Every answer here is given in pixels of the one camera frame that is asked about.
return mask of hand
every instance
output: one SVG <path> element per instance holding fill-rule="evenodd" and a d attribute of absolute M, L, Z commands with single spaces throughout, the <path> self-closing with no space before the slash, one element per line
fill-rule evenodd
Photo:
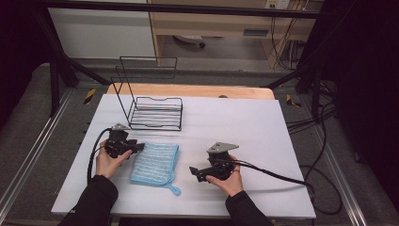
<path fill-rule="evenodd" d="M 237 160 L 237 158 L 232 155 L 230 155 L 230 158 L 232 160 Z M 221 181 L 211 175 L 206 176 L 206 180 L 215 186 L 218 186 L 227 196 L 232 197 L 238 192 L 244 190 L 243 181 L 240 174 L 240 166 L 237 165 L 235 165 L 234 169 L 232 170 L 232 174 L 225 181 Z"/>
<path fill-rule="evenodd" d="M 96 175 L 102 175 L 110 179 L 133 151 L 129 150 L 123 155 L 119 155 L 118 158 L 112 158 L 105 150 L 105 141 L 100 144 L 100 147 L 100 152 L 96 157 Z"/>

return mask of white table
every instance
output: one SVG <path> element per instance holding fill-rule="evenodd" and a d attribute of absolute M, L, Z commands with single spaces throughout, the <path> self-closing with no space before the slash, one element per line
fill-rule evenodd
<path fill-rule="evenodd" d="M 122 96 L 126 102 L 131 97 Z M 174 186 L 177 197 L 163 187 L 130 183 L 134 164 L 131 157 L 112 181 L 120 196 L 111 213 L 124 217 L 227 218 L 225 195 L 217 187 L 199 183 L 189 167 L 210 167 L 206 150 L 216 142 L 238 144 L 230 153 L 259 168 L 303 180 L 295 152 L 282 117 L 279 102 L 227 98 L 182 97 L 183 129 L 180 132 L 128 131 L 138 142 L 177 143 L 180 157 Z M 61 188 L 52 212 L 68 213 L 86 187 L 86 171 L 93 144 L 103 129 L 127 124 L 115 94 L 105 94 L 88 128 L 86 137 Z M 105 133 L 101 140 L 108 138 Z M 253 169 L 242 168 L 245 190 L 258 208 L 271 218 L 315 218 L 306 187 L 281 181 Z"/>

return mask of forearm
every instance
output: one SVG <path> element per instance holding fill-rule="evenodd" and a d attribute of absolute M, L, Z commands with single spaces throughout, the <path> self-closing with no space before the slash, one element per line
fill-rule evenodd
<path fill-rule="evenodd" d="M 110 210 L 118 198 L 118 190 L 103 176 L 94 176 L 79 198 L 78 203 L 58 224 L 68 225 L 108 225 Z"/>
<path fill-rule="evenodd" d="M 245 191 L 241 191 L 233 197 L 229 196 L 226 200 L 226 207 L 234 226 L 273 225 Z"/>

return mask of blue cloth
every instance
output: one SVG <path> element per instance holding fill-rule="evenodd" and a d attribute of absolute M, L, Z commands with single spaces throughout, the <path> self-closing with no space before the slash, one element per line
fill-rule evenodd
<path fill-rule="evenodd" d="M 146 142 L 136 157 L 130 180 L 142 185 L 167 187 L 180 196 L 182 191 L 172 185 L 178 151 L 177 144 Z"/>

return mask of yellow and black tape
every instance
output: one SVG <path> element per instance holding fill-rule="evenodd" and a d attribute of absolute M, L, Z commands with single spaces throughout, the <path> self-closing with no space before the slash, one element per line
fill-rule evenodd
<path fill-rule="evenodd" d="M 301 107 L 302 104 L 298 103 L 298 102 L 293 102 L 293 100 L 291 99 L 291 95 L 287 94 L 287 105 L 294 105 L 296 107 Z"/>
<path fill-rule="evenodd" d="M 85 101 L 83 102 L 83 105 L 90 104 L 91 98 L 93 98 L 95 92 L 96 92 L 96 89 L 91 89 L 88 91 L 88 95 L 86 96 Z"/>

